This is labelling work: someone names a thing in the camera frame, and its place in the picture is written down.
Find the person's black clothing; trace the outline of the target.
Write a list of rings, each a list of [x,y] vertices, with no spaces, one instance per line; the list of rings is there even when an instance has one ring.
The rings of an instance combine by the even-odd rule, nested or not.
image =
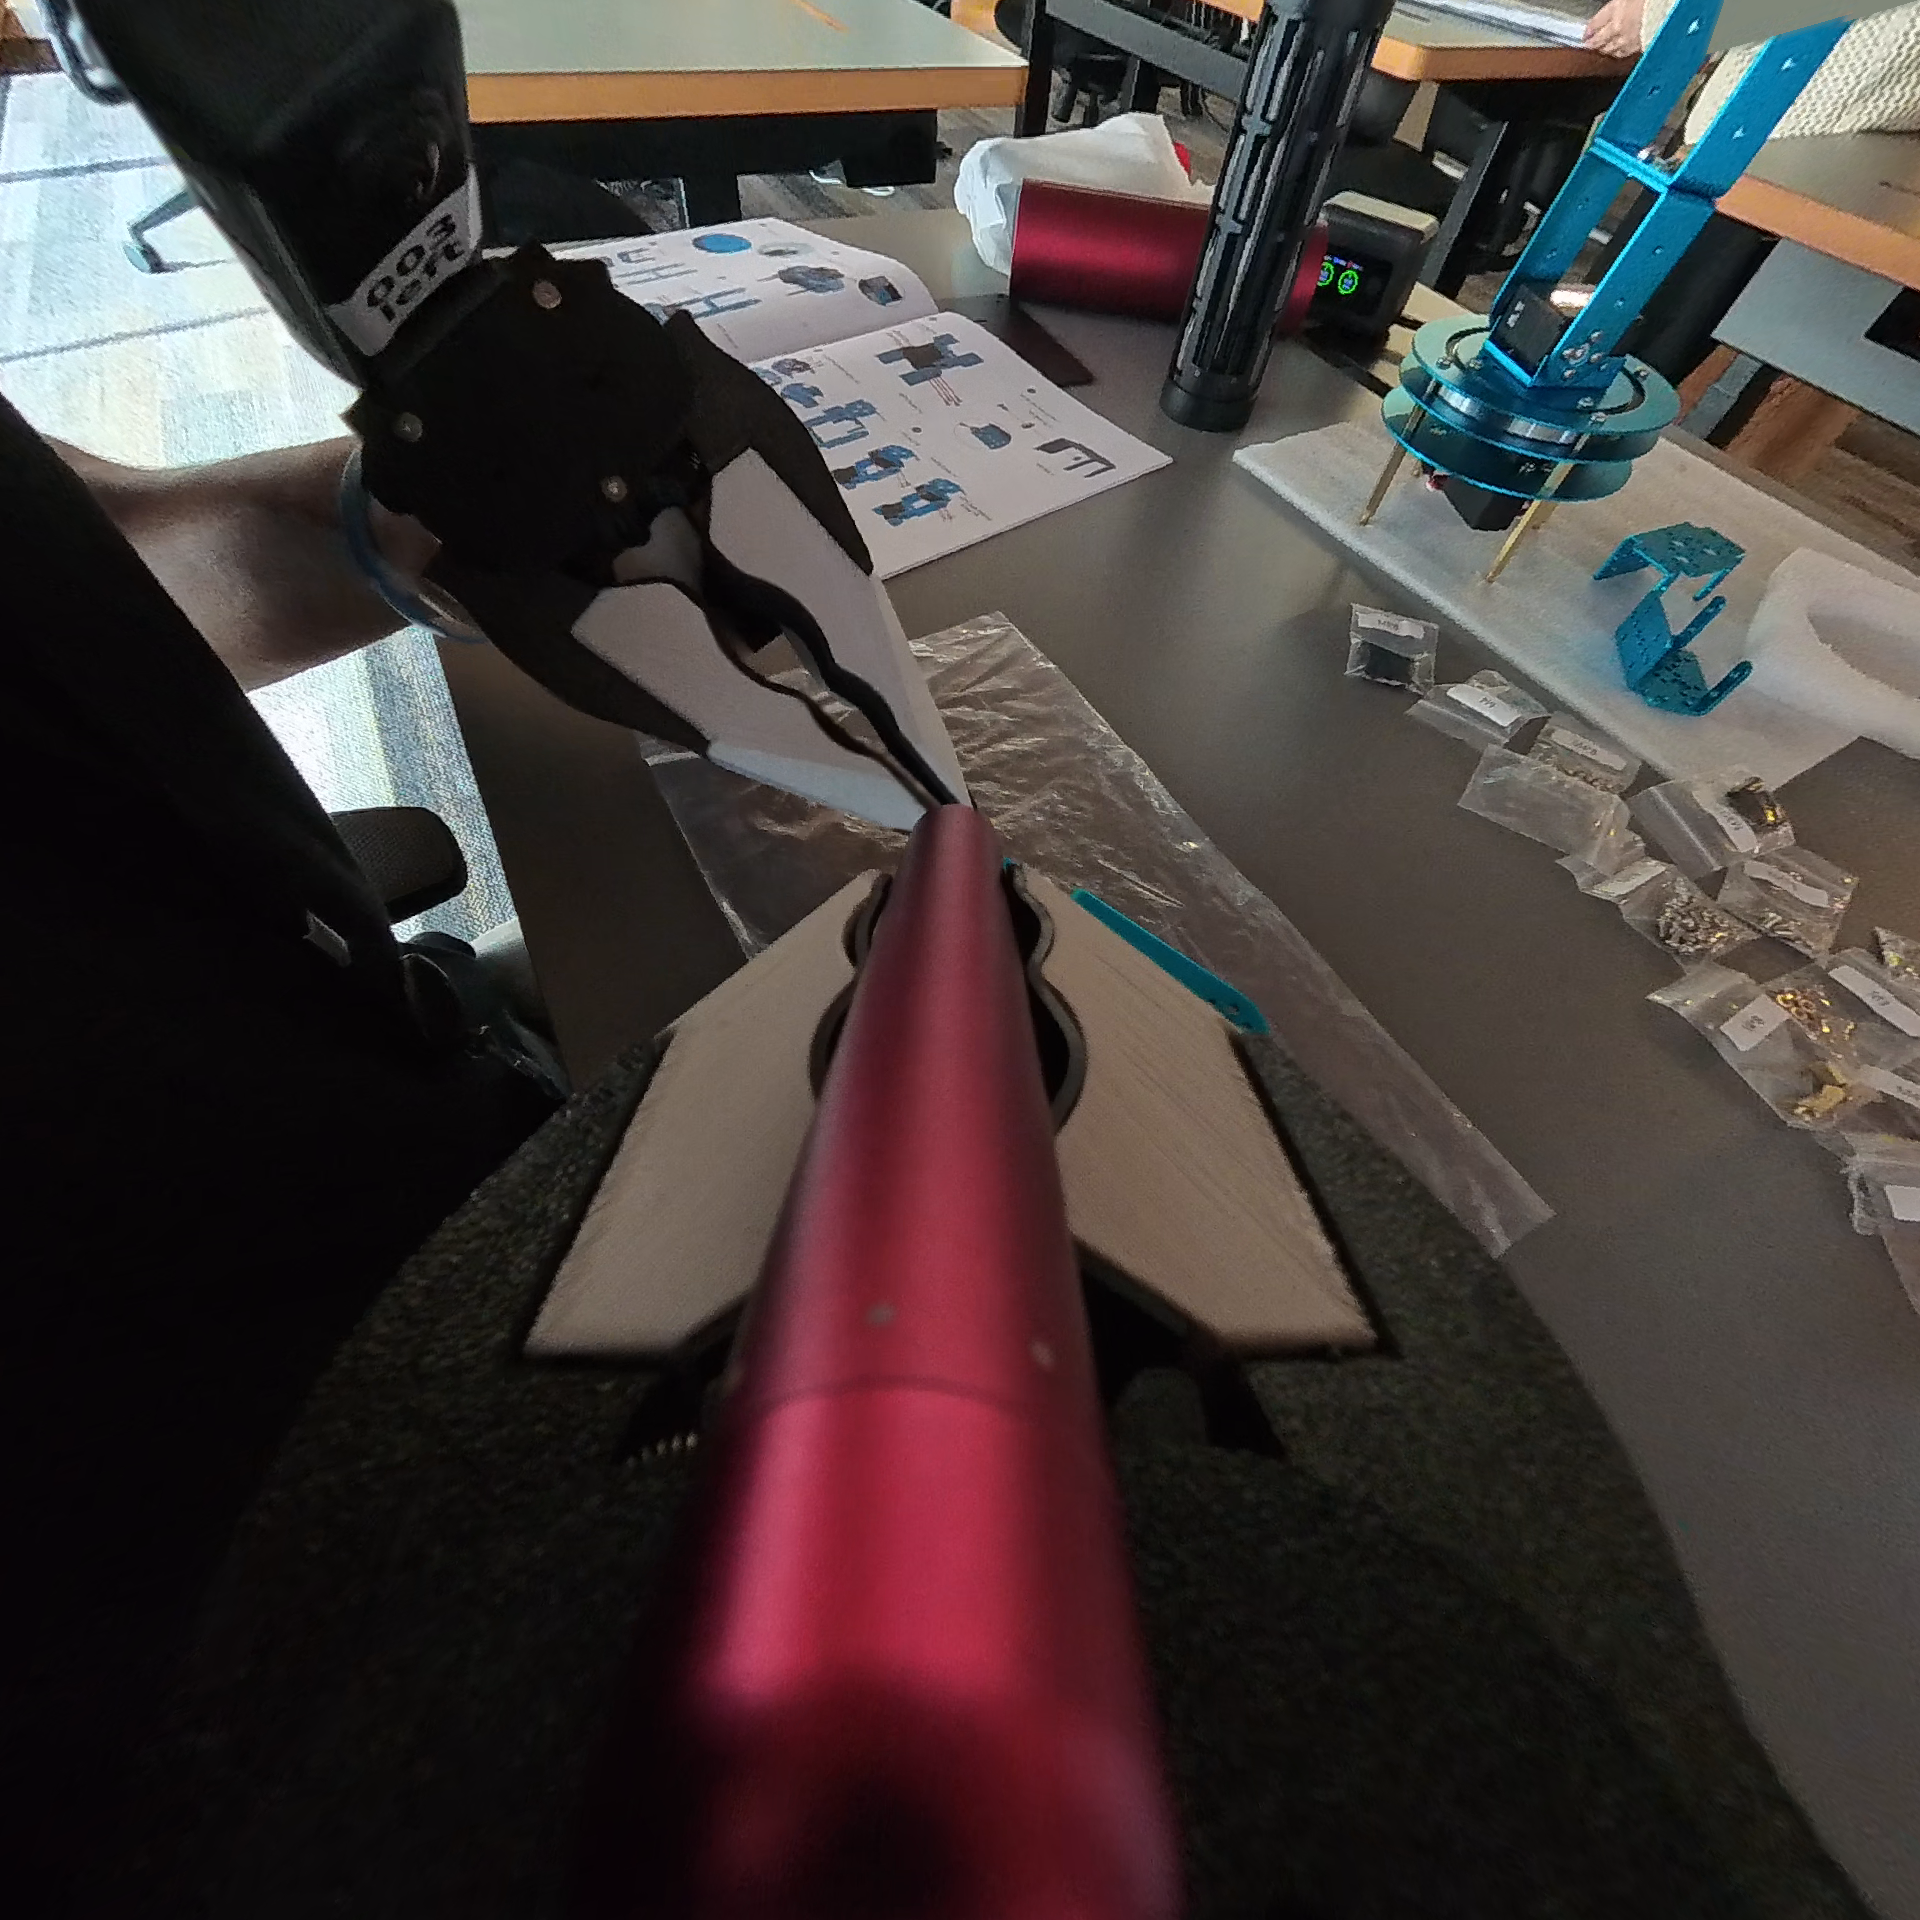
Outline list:
[[[554,1111],[3,407],[3,1915],[74,1915],[317,1371]]]

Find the black device with green display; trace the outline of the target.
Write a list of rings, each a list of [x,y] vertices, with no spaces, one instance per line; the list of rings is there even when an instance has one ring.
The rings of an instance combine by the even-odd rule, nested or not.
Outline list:
[[[1319,225],[1328,242],[1305,326],[1352,340],[1381,340],[1400,321],[1439,220],[1344,191],[1321,207]]]

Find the clear plastic bag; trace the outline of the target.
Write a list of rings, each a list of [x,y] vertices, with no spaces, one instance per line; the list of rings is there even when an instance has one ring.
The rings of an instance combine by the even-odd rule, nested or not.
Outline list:
[[[1258,1011],[1265,1033],[1239,1042],[1325,1199],[1334,1163],[1357,1161],[1368,1138],[1493,1258],[1544,1226],[1546,1203],[1006,615],[912,649],[1006,852],[1062,891],[1089,891]],[[661,743],[640,754],[742,953],[897,858],[895,832]]]

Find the blue metal servo bracket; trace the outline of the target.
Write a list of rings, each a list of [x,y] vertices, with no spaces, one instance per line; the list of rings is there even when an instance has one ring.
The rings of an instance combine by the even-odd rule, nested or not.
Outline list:
[[[1088,888],[1070,890],[1066,899],[1093,921],[1112,934],[1121,945],[1133,948],[1144,962],[1174,978],[1192,996],[1203,1001],[1229,1026],[1242,1036],[1270,1039],[1272,1026],[1263,1011],[1242,991],[1218,976],[1183,948],[1160,940],[1154,931],[1135,919],[1121,914],[1114,905],[1102,902]]]

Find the pile of small screw bags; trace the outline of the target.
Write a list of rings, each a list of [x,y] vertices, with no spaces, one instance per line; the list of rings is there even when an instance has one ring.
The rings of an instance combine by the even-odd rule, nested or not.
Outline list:
[[[1662,952],[1647,1001],[1681,1017],[1767,1111],[1843,1166],[1854,1227],[1915,1232],[1915,948],[1839,947],[1855,875],[1795,844],[1751,776],[1651,784],[1618,740],[1497,673],[1432,679],[1438,628],[1351,609],[1349,674],[1478,753],[1458,807],[1555,852],[1578,895]]]

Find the white foam sheet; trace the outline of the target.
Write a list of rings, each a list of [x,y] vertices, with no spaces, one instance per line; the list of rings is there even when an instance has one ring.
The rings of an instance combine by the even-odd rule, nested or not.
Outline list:
[[[1795,548],[1915,587],[1913,571],[1761,491],[1739,470],[1718,467],[1687,441],[1664,441],[1615,497],[1574,504],[1538,521],[1487,583],[1482,571],[1494,562],[1498,537],[1467,531],[1443,498],[1413,479],[1399,479],[1374,520],[1360,523],[1384,454],[1383,428],[1354,422],[1239,449],[1234,463],[1421,598],[1441,625],[1473,636],[1519,681],[1586,716],[1670,778],[1736,767],[1782,784],[1855,738],[1875,740],[1768,697],[1757,668],[1718,710],[1697,718],[1655,712],[1626,690],[1615,626],[1643,598],[1647,575],[1594,583],[1593,571],[1629,535],[1690,521],[1744,548],[1744,562],[1718,587],[1726,610],[1694,641],[1710,681],[1741,659],[1753,663],[1745,651],[1751,617],[1770,571]]]

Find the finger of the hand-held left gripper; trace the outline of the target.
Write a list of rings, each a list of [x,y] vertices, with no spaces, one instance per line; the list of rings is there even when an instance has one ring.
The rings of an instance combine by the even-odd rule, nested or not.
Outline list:
[[[677,583],[598,592],[583,612],[583,648],[690,722],[703,758],[734,776],[890,830],[913,828],[927,807],[902,774],[829,740],[794,690],[758,684],[731,660]]]
[[[758,454],[710,480],[703,609],[713,633],[735,646],[745,686],[734,697],[741,716],[710,738],[713,763],[834,810],[969,802],[889,592]],[[810,679],[865,722],[867,751],[829,737],[819,706],[750,668],[746,641],[760,631],[789,641]]]

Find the blue wristband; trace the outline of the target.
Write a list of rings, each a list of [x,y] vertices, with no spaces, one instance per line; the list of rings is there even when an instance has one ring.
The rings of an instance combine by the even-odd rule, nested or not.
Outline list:
[[[367,491],[359,443],[345,455],[338,510],[352,564],[401,626],[441,641],[488,642],[459,600],[430,577],[441,544],[415,520],[382,508]]]

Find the table with orange edge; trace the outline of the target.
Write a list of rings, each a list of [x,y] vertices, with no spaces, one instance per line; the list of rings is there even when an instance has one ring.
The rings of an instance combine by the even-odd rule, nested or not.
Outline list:
[[[1018,108],[1026,63],[906,2],[459,2],[480,163],[667,179],[690,225],[742,176],[937,175],[944,111]]]
[[[1915,136],[1767,142],[1851,20],[1765,40],[1687,159],[1647,155],[1717,41],[1718,6],[1674,6],[1623,81],[1482,321],[1417,329],[1383,398],[1393,441],[1360,510],[1400,472],[1505,527],[1618,491],[1677,415],[1623,339],[1718,201],[1728,215],[1896,289],[1915,289]]]

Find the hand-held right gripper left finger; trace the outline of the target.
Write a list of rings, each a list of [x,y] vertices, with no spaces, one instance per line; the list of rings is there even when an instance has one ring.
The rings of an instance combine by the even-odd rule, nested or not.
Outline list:
[[[526,1340],[670,1353],[746,1296],[813,1115],[809,1052],[853,980],[855,875],[673,1023]]]

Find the black office chair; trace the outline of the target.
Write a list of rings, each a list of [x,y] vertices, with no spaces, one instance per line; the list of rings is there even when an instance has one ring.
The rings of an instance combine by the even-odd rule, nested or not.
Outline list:
[[[467,880],[450,828],[424,807],[359,807],[330,823],[397,927],[454,899]],[[515,919],[478,945],[439,931],[399,943],[408,1011],[439,1047],[499,1060],[561,1103],[569,1078]]]

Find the grey desk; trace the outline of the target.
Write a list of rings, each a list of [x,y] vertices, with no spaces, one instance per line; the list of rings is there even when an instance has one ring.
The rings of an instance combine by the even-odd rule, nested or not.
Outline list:
[[[1456,807],[1470,758],[1341,674],[1418,604],[1160,417],[1167,329],[1040,318],[1162,472],[890,586],[1002,612],[1546,1203],[1505,1270],[1635,1462],[1831,1854],[1915,1915],[1915,1310],[1839,1171],[1645,994],[1662,955]]]

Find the white foam piece with cutout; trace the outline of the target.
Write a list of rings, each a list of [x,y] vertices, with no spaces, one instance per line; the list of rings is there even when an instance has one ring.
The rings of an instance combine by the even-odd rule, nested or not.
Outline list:
[[[1795,548],[1767,582],[1745,651],[1768,697],[1915,753],[1915,587]]]

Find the red metal cylinder case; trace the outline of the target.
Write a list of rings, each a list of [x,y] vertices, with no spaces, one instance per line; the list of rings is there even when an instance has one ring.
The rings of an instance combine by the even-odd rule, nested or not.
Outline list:
[[[1099,316],[1183,316],[1210,207],[1026,179],[1013,226],[1009,295]]]

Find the white crumpled tissue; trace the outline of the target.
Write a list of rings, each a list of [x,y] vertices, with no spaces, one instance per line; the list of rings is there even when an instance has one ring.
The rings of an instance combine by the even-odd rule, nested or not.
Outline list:
[[[1095,128],[978,140],[958,163],[952,203],[966,217],[978,259],[1008,275],[1024,180],[1071,186],[1144,201],[1210,203],[1213,186],[1189,176],[1157,112],[1120,112]]]

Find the small blue metal bracket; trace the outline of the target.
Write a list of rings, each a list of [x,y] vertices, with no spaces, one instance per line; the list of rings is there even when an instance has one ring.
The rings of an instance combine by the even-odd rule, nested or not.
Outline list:
[[[1645,706],[1690,718],[1707,716],[1753,674],[1753,663],[1741,659],[1720,679],[1707,681],[1694,654],[1694,641],[1726,610],[1720,586],[1741,560],[1744,548],[1729,537],[1707,527],[1674,521],[1625,537],[1594,567],[1590,577],[1594,583],[1645,569],[1659,577],[1615,626],[1623,684]],[[1690,620],[1674,631],[1664,610],[1664,595],[1679,582],[1697,582],[1697,587],[1690,595],[1695,609]]]

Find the red electric screwdriver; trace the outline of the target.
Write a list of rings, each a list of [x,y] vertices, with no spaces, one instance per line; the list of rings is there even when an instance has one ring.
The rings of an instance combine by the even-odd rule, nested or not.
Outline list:
[[[999,842],[913,830],[584,1798],[565,1915],[1176,1915]]]

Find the black cylindrical bit holder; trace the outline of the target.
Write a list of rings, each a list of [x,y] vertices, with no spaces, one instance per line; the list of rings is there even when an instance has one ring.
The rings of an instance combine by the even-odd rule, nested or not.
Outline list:
[[[1390,12],[1390,2],[1263,8],[1160,393],[1176,426],[1234,433],[1255,411],[1311,215]]]

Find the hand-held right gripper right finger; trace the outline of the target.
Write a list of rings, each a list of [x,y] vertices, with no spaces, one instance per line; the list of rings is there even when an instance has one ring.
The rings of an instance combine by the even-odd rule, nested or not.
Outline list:
[[[1055,1151],[1081,1249],[1229,1353],[1370,1351],[1239,1033],[1053,880],[1009,883],[1070,1031]]]

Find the person's left forearm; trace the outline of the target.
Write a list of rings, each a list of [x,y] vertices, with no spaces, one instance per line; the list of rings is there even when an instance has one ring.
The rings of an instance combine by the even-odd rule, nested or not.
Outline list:
[[[241,689],[401,633],[343,531],[357,440],[185,470],[115,464],[59,440],[51,449]]]

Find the white instruction booklet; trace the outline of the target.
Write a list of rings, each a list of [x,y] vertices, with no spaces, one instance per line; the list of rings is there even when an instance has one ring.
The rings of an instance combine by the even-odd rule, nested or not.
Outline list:
[[[877,577],[1169,463],[1070,398],[902,264],[778,220],[557,247],[686,313],[801,424]]]

